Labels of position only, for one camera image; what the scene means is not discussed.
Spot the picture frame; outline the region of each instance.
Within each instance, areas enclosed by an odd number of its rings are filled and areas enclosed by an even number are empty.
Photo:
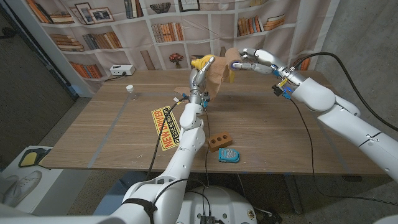
[[[88,12],[88,10],[91,9],[91,6],[88,4],[88,2],[75,4],[75,6],[86,24],[90,25],[95,23],[94,19]]]
[[[178,0],[180,12],[199,11],[199,0]]]
[[[70,7],[69,8],[71,10],[71,12],[73,12],[73,14],[76,16],[76,18],[80,21],[80,23],[82,24],[86,24],[86,22],[84,21],[84,19],[82,18],[79,10],[75,7]]]
[[[108,7],[101,7],[96,9],[89,9],[91,18],[93,18],[96,24],[102,22],[113,22],[113,16]]]

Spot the outlet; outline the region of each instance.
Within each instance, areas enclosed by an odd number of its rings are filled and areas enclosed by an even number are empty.
[[[133,65],[112,65],[110,68],[112,75],[122,75],[126,72],[126,75],[132,75],[136,68]]]

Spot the printed backdrop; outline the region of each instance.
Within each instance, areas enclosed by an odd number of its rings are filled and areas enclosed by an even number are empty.
[[[133,64],[137,70],[188,70],[191,58],[206,54],[220,56],[231,47],[265,49],[292,65],[306,54],[321,50],[339,3],[339,0],[23,1],[93,93],[111,75],[109,69],[114,64]],[[40,14],[50,17],[53,23],[50,19],[43,22]],[[183,56],[179,62],[181,68],[170,62],[173,53]],[[313,70],[316,59],[312,58],[302,69]]]

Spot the brick with holes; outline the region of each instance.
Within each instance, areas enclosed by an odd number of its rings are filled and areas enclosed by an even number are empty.
[[[230,145],[232,145],[232,137],[226,131],[210,136],[211,152],[218,152],[219,148]]]

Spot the table leg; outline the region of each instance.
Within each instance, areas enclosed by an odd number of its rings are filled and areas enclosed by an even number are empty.
[[[284,175],[287,190],[289,191],[290,201],[292,202],[293,210],[297,215],[303,213],[303,207],[301,204],[299,191],[297,184],[294,179],[294,175]]]

